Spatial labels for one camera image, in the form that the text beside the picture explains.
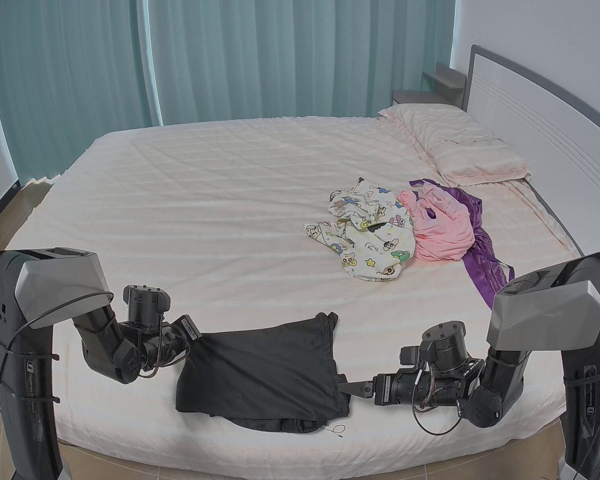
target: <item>pillowcase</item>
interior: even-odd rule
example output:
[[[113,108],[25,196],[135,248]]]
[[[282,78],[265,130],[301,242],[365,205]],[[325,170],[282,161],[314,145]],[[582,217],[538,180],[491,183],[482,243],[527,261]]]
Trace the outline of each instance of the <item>pillowcase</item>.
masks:
[[[403,103],[380,110],[422,146],[448,186],[516,180],[529,176],[508,144],[464,110],[441,103]]]

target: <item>mattress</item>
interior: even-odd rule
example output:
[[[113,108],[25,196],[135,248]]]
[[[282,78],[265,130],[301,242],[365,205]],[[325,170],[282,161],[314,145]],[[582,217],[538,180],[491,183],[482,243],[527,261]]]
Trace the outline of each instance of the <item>mattress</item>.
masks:
[[[334,311],[334,357],[350,381],[395,372],[400,347],[439,322],[466,323],[472,356],[486,355],[490,312],[462,262],[411,260],[386,283],[348,276],[338,255],[304,234],[325,220],[334,189],[359,176],[400,192],[441,181],[410,137],[385,118],[275,118],[115,132],[96,140],[50,190],[9,248],[97,252],[112,307],[147,284],[171,296],[168,321],[202,332],[263,328]],[[522,274],[572,259],[573,245],[521,182],[468,188],[484,205],[499,259]],[[72,323],[54,328],[60,438],[110,456],[247,479],[340,479],[472,454],[524,438],[564,411],[559,353],[533,353],[525,390],[499,425],[463,421],[440,437],[406,406],[354,398],[342,438],[260,433],[221,417],[178,413],[181,365],[124,386],[89,370]],[[421,416],[440,431],[454,408]]]

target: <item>tiled floor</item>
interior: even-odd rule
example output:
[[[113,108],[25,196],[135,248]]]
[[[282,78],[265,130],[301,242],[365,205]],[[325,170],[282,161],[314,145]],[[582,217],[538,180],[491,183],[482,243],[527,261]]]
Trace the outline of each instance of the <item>tiled floor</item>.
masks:
[[[29,184],[0,215],[0,250],[7,247],[49,190],[46,183]],[[510,441],[496,450],[458,457],[403,471],[366,477],[366,480],[555,480],[564,450],[562,428],[556,420],[532,437]],[[217,475],[148,466],[115,459],[69,445],[61,445],[73,480],[219,480]],[[0,480],[9,480],[13,464],[0,419]]]

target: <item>curtain fold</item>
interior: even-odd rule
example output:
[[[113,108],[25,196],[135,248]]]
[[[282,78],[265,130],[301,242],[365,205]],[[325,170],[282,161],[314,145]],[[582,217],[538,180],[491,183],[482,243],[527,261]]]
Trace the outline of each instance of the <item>curtain fold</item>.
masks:
[[[373,116],[448,64],[456,0],[148,0],[165,124]]]
[[[0,0],[0,121],[23,182],[151,126],[136,0]]]

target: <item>folded black cloth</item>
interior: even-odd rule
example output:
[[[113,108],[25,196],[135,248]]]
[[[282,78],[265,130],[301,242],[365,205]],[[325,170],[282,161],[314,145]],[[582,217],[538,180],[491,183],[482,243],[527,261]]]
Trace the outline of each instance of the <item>folded black cloth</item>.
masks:
[[[349,415],[333,359],[336,313],[268,329],[205,334],[176,388],[176,410],[242,427],[305,433]]]

